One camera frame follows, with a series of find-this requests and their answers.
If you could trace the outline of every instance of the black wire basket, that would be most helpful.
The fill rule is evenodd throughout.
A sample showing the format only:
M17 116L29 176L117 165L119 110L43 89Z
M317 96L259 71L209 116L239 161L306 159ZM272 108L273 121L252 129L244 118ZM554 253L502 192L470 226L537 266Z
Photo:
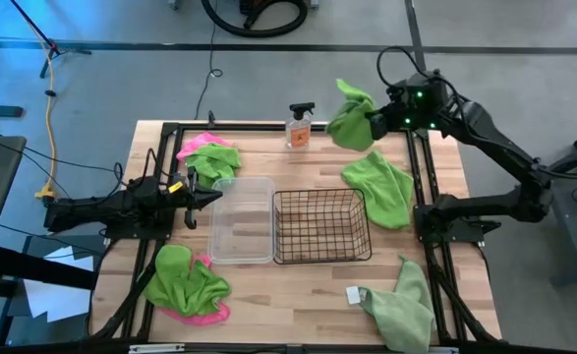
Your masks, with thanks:
M366 261L371 257L361 190L277 192L273 207L276 263Z

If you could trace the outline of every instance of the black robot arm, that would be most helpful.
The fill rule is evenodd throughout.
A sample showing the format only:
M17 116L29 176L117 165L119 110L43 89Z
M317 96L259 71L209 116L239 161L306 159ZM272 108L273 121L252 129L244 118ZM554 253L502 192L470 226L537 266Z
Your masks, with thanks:
M540 170L539 162L506 138L482 105L457 92L448 94L439 70L417 73L389 86L387 93L391 102L367 116L374 139L408 129L439 130L444 137L480 149L520 182L511 192L498 196L458 199L441 195L433 206L423 208L424 224L445 230L461 217L508 215L539 222L548 214L551 179Z
M167 189L160 189L157 177L132 180L126 190L106 197L60 199L46 203L43 226L51 232L74 228L88 222L106 225L108 238L165 239L169 237L173 211L186 208L185 223L197 228L195 210L206 207L222 196L222 192L199 185L199 174L188 168L188 181L175 176Z

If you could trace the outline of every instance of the spray nozzle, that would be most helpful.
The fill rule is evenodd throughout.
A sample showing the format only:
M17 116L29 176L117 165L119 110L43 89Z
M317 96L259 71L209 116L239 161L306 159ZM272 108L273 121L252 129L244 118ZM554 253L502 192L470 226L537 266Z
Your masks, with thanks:
M310 112L310 114L312 113L312 109L315 108L315 103L314 102L308 102L308 103L295 103L295 104L291 104L290 105L290 110L293 111L293 118L295 118L296 120L302 120L304 119L304 113L306 112Z

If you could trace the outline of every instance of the wooden tabletop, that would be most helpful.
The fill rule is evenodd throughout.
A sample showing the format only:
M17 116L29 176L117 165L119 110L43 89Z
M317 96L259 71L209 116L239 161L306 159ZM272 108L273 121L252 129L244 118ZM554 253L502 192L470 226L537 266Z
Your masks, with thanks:
M146 151L157 150L162 123L138 122L125 178L141 176ZM186 132L184 143L200 133ZM410 173L411 169L405 136L401 134L389 134L365 152L337 147L324 133L312 133L310 145L296 149L285 147L284 132L217 132L215 135L238 148L242 161L242 168L236 172L238 177L268 177L274 181L277 191L347 188L340 177L342 167L374 149L402 170ZM440 191L467 197L456 142L432 134L431 144ZM171 152L166 153L164 168L169 166L170 155ZM181 166L185 171L185 165L181 163ZM184 212L177 211L169 243L205 254L210 234L210 207L197 212L197 221L198 228L189 230L184 224ZM232 286L231 295L224 300L231 308L231 318L222 324L196 327L155 311L149 338L155 342L382 344L373 318L358 305L348 305L345 288L359 285L392 291L401 267L398 255L418 263L425 271L426 260L412 226L388 230L370 223L370 231L373 256L365 262L213 265L211 269ZM91 332L102 328L127 295L137 248L138 241L124 240L104 259L92 300ZM467 244L451 244L451 253L461 297L488 332L500 337L490 283L478 250ZM453 335L451 305L444 294L442 297L448 329ZM133 333L137 332L143 308L144 298L141 298Z

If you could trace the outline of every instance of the pink cloth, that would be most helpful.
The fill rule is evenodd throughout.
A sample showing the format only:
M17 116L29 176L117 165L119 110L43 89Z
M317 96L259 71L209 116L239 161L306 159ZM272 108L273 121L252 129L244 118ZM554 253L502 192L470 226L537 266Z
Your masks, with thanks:
M192 263L196 260L201 261L206 267L211 266L211 257L208 255L199 255L192 257ZM231 310L227 307L227 305L223 303L218 303L218 312L205 315L205 316L191 316L191 317L183 317L179 315L178 312L174 310L162 309L157 308L157 310L161 311L162 313L168 315L169 317L177 320L180 323L186 325L214 325L229 319L229 315L231 315Z
M177 153L177 159L179 159L179 161L183 161L183 159L192 154L192 152L198 150L200 147L202 147L203 145L207 145L209 143L216 143L216 144L220 144L222 146L226 146L226 147L231 147L231 145L225 141L223 141L222 139L208 133L208 132L204 132L201 135L197 136L196 138L190 140L189 142L185 143L183 145L183 149L181 149L181 151L179 151L179 153Z

